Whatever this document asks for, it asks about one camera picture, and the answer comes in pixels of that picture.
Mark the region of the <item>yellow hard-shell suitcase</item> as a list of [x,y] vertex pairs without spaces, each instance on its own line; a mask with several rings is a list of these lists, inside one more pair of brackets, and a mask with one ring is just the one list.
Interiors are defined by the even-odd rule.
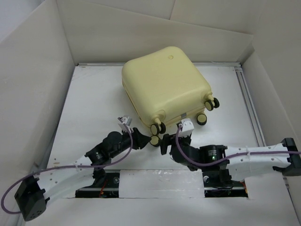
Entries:
[[205,110],[220,106],[211,86],[188,56],[170,46],[126,62],[122,85],[138,117],[150,129],[150,144],[159,146],[168,125],[195,116],[207,123]]

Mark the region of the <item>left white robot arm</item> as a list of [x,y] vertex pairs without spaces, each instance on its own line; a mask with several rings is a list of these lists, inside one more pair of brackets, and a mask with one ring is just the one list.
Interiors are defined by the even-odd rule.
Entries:
[[125,150],[143,149],[150,140],[137,128],[130,134],[113,131],[72,165],[28,176],[15,193],[24,221],[39,217],[47,206],[72,191],[101,186],[105,181],[104,165],[111,165],[112,159]]

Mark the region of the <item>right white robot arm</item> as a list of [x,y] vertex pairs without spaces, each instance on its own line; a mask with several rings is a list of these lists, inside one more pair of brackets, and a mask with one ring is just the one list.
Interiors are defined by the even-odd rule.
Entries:
[[228,187],[234,181],[267,173],[279,172],[285,177],[301,174],[301,153],[293,138],[284,138],[279,144],[264,147],[231,147],[206,145],[191,146],[191,137],[166,134],[160,142],[161,154],[188,167],[190,171],[208,172],[208,182]]

